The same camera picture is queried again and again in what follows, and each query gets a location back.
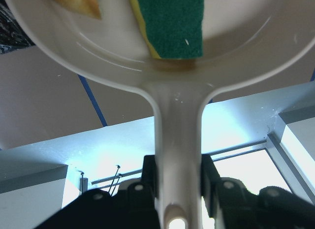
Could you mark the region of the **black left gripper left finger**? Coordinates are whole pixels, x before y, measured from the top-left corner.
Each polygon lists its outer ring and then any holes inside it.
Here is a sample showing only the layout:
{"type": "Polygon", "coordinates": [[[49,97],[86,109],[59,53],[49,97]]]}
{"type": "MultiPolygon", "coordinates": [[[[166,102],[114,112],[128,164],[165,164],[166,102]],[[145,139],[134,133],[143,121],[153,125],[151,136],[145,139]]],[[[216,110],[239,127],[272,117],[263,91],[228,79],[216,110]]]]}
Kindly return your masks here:
{"type": "Polygon", "coordinates": [[[156,162],[143,160],[142,175],[111,196],[93,189],[37,226],[39,229],[158,229],[155,209],[156,162]]]}

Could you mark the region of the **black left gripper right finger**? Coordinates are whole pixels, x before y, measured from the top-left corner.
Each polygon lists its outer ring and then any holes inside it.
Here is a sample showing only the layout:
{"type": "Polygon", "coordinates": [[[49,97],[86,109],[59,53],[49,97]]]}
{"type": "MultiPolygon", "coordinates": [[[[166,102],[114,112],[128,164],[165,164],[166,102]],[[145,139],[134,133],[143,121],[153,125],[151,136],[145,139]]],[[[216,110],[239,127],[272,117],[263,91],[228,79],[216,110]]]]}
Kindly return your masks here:
{"type": "Polygon", "coordinates": [[[201,157],[201,195],[217,229],[313,229],[315,207],[276,186],[251,193],[242,181],[220,177],[209,154],[201,157]]]}

